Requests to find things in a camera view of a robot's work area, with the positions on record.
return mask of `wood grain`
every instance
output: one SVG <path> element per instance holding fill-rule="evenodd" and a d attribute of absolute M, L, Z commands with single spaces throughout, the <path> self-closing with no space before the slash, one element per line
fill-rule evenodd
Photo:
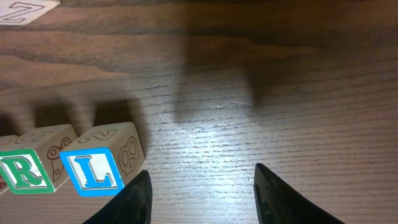
<path fill-rule="evenodd" d="M 257 223 L 264 163 L 345 223 L 397 223 L 398 2 L 65 0 L 0 27 L 0 113 L 128 100 L 153 223 Z M 81 223 L 109 197 L 0 197 L 0 223 Z"/>

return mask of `partially visible block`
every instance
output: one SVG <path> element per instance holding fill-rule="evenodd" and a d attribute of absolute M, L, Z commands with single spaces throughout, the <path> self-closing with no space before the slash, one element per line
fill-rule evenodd
<path fill-rule="evenodd" d="M 0 25 L 28 24 L 60 3 L 60 0 L 1 0 Z"/>
<path fill-rule="evenodd" d="M 67 179 L 60 152 L 77 135 L 72 125 L 36 128 L 0 151 L 0 172 L 15 194 L 55 192 Z"/>
<path fill-rule="evenodd" d="M 145 157 L 132 122 L 95 126 L 63 152 L 61 160 L 81 196 L 116 195 Z"/>
<path fill-rule="evenodd" d="M 2 150 L 3 145 L 10 143 L 16 138 L 18 138 L 18 136 L 16 135 L 0 137 L 0 151 Z M 8 190 L 7 183 L 4 180 L 4 178 L 0 175 L 0 195 L 3 194 L 6 190 Z"/>

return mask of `toy block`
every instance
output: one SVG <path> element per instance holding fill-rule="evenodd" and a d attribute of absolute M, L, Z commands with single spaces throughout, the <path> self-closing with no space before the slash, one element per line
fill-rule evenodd
<path fill-rule="evenodd" d="M 0 137 L 0 151 L 3 145 L 15 140 L 16 138 L 18 138 L 18 136 L 16 135 Z M 4 180 L 4 178 L 0 175 L 0 195 L 3 194 L 6 190 L 8 190 L 7 183 Z"/>
<path fill-rule="evenodd" d="M 36 128 L 0 151 L 0 173 L 14 194 L 55 192 L 67 179 L 60 152 L 77 135 L 72 125 Z"/>
<path fill-rule="evenodd" d="M 60 3 L 60 0 L 1 0 L 0 25 L 28 24 Z"/>
<path fill-rule="evenodd" d="M 145 157 L 132 122 L 95 126 L 61 152 L 77 192 L 116 195 L 138 173 Z"/>

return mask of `beige wooden block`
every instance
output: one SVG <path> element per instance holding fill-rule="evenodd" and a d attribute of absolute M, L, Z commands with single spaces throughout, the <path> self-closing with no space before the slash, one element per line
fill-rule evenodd
<path fill-rule="evenodd" d="M 56 191 L 68 174 L 60 152 L 77 139 L 72 125 L 36 128 L 0 151 L 1 172 L 15 194 L 42 194 Z"/>
<path fill-rule="evenodd" d="M 105 156 L 107 151 L 110 151 L 111 158 Z M 85 170 L 82 164 L 76 162 L 75 159 L 81 157 L 90 158 L 87 161 L 89 169 Z M 61 158 L 72 182 L 82 196 L 98 196 L 84 195 L 85 190 L 93 192 L 93 189 L 122 189 L 136 176 L 145 160 L 136 127 L 132 122 L 107 124 L 89 129 L 61 153 Z M 113 172 L 112 164 L 116 164 L 118 173 Z M 96 183 L 104 182 L 106 178 L 109 178 L 109 186 L 101 188 L 95 187 L 96 184 L 90 184 L 90 187 L 88 186 L 90 177 L 95 177 Z M 117 183 L 119 177 L 123 186 Z"/>
<path fill-rule="evenodd" d="M 18 138 L 18 136 L 16 135 L 0 137 L 0 151 L 2 150 L 1 147 L 3 145 L 10 143 L 12 140 L 15 140 L 16 138 Z M 0 175 L 0 195 L 3 194 L 6 190 L 8 190 L 8 185 L 4 180 L 4 178 L 2 177 L 2 175 Z"/>
<path fill-rule="evenodd" d="M 26 25 L 60 3 L 60 0 L 0 0 L 0 25 Z"/>

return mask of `alphabet block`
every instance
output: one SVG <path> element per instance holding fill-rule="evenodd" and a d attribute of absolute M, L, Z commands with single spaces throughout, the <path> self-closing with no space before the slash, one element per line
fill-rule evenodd
<path fill-rule="evenodd" d="M 15 194 L 55 192 L 67 179 L 60 152 L 77 138 L 70 124 L 36 128 L 0 151 L 0 173 Z"/>
<path fill-rule="evenodd" d="M 18 138 L 16 135 L 12 136 L 3 136 L 0 137 L 0 150 L 2 150 L 2 146 L 11 142 L 12 140 Z M 0 175 L 0 195 L 3 194 L 6 190 L 8 190 L 8 186 L 4 178 Z"/>
<path fill-rule="evenodd" d="M 0 25 L 28 24 L 60 3 L 60 0 L 2 0 Z"/>
<path fill-rule="evenodd" d="M 116 195 L 145 160 L 132 122 L 95 126 L 60 156 L 77 192 L 84 197 Z"/>

